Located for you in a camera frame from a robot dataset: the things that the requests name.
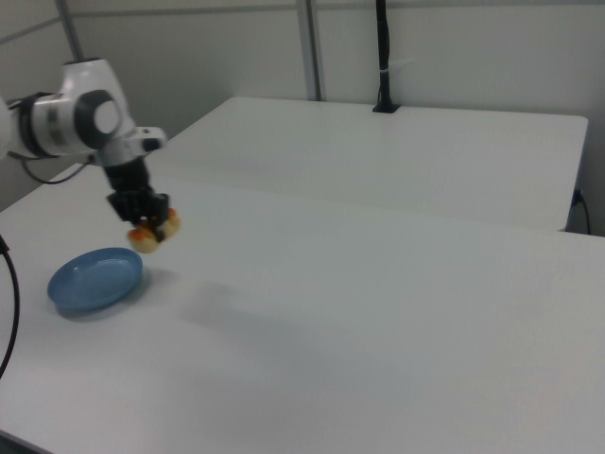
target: blue plate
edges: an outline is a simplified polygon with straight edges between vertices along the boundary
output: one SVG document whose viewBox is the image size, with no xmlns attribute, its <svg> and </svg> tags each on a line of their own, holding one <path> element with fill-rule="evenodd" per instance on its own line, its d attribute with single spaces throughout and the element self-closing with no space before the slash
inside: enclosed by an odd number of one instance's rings
<svg viewBox="0 0 605 454">
<path fill-rule="evenodd" d="M 62 309 L 97 309 L 128 295 L 142 274 L 143 261 L 137 253 L 99 249 L 60 267 L 48 283 L 48 296 Z"/>
</svg>

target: white wall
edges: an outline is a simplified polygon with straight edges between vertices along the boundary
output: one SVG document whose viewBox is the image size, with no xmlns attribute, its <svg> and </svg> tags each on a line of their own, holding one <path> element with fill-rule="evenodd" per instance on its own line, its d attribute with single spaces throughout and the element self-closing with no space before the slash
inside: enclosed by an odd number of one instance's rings
<svg viewBox="0 0 605 454">
<path fill-rule="evenodd" d="M 4 100 L 61 86 L 61 67 L 72 59 L 53 0 L 0 0 L 0 96 Z M 73 161 L 32 164 L 51 178 Z M 38 186 L 10 158 L 0 161 L 0 210 Z"/>
<path fill-rule="evenodd" d="M 110 62 L 140 125 L 172 136 L 231 96 L 307 99 L 295 0 L 69 7 L 85 56 Z"/>
<path fill-rule="evenodd" d="M 352 3 L 368 4 L 319 0 L 325 96 L 375 103 L 374 10 L 349 8 Z M 388 17 L 391 60 L 414 59 L 391 76 L 393 99 L 589 118 L 579 186 L 594 230 L 605 235 L 605 6 L 389 8 Z M 583 231 L 580 215 L 572 217 L 572 228 Z"/>
</svg>

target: black mount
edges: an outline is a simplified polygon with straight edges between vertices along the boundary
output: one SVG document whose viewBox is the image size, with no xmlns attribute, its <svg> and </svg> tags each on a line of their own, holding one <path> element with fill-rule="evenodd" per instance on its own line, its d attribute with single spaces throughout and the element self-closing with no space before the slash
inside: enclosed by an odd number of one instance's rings
<svg viewBox="0 0 605 454">
<path fill-rule="evenodd" d="M 376 23 L 378 25 L 378 59 L 380 62 L 380 90 L 378 104 L 372 110 L 381 114 L 392 114 L 398 108 L 390 99 L 389 80 L 389 23 L 387 22 L 387 0 L 376 0 Z"/>
</svg>

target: white table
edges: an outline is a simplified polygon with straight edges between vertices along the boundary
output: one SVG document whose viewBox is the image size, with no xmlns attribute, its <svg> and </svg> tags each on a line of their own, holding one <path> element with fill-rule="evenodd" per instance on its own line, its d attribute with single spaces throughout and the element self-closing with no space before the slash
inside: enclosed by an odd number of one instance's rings
<svg viewBox="0 0 605 454">
<path fill-rule="evenodd" d="M 158 156 L 164 175 L 550 231 L 566 226 L 578 116 L 233 98 Z"/>
<path fill-rule="evenodd" d="M 0 214 L 23 287 L 0 429 L 55 454 L 605 452 L 600 238 L 154 184 L 182 231 L 80 318 L 45 287 L 126 246 L 100 169 Z"/>
</svg>

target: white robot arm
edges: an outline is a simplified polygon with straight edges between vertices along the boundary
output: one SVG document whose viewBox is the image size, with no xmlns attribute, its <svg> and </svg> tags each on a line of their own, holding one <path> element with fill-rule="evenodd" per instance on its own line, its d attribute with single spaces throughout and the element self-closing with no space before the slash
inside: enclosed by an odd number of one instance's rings
<svg viewBox="0 0 605 454">
<path fill-rule="evenodd" d="M 100 59 L 67 63 L 56 94 L 37 93 L 0 102 L 0 159 L 9 150 L 33 158 L 87 154 L 102 166 L 122 220 L 166 238 L 168 196 L 149 185 L 143 157 L 166 144 L 159 128 L 137 128 L 109 64 Z"/>
</svg>

